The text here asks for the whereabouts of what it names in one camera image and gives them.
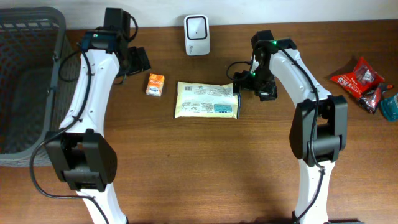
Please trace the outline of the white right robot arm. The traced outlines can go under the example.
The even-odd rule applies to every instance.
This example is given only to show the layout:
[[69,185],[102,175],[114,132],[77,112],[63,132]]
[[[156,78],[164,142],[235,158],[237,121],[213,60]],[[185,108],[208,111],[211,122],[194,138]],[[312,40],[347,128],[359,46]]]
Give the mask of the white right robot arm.
[[236,72],[233,93],[253,91],[261,101],[277,98],[280,81],[295,107],[289,133],[298,159],[299,195],[292,223],[329,223],[327,198],[331,172],[346,146],[348,103],[319,84],[304,64],[292,39],[275,39],[270,30],[251,38],[248,70]]

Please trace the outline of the black orange snack packet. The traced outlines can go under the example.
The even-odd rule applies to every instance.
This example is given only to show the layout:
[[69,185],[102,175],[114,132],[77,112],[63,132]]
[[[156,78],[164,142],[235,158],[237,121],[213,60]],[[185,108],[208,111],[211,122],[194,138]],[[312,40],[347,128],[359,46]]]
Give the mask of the black orange snack packet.
[[359,104],[366,109],[369,113],[374,114],[377,110],[379,103],[382,100],[383,94],[387,90],[393,89],[393,85],[380,83],[377,87],[374,87],[367,91],[359,99]]

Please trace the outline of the cream chips bag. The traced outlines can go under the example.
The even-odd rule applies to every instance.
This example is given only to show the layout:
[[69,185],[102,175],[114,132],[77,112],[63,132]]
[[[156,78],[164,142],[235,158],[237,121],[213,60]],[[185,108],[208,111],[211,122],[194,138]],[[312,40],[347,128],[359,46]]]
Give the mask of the cream chips bag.
[[239,97],[233,84],[211,85],[177,82],[175,118],[234,118],[238,119]]

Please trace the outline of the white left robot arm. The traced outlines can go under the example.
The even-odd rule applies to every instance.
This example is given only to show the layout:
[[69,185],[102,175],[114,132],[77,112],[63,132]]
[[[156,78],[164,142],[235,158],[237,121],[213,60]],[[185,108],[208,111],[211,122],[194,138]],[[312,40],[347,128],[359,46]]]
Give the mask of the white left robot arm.
[[43,143],[58,179],[84,201],[94,223],[129,221],[114,189],[118,160],[104,138],[104,117],[114,80],[150,69],[144,48],[129,46],[132,27],[138,25],[130,13],[107,8],[103,26],[84,34],[72,102],[59,131]]

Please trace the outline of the red snack bag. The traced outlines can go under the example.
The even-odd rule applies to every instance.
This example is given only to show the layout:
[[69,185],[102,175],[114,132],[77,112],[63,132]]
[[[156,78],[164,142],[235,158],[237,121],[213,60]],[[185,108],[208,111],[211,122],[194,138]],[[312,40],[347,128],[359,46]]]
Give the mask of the red snack bag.
[[368,90],[384,83],[385,79],[380,76],[370,64],[361,57],[354,70],[350,73],[334,75],[331,81],[341,85],[356,99],[360,99]]

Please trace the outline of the small orange box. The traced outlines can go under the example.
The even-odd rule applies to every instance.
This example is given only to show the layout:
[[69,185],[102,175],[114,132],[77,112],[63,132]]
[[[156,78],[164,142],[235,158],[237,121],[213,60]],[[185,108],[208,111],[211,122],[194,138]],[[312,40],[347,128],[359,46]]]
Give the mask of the small orange box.
[[151,73],[149,75],[146,94],[160,97],[162,95],[164,82],[165,82],[165,77],[163,75]]

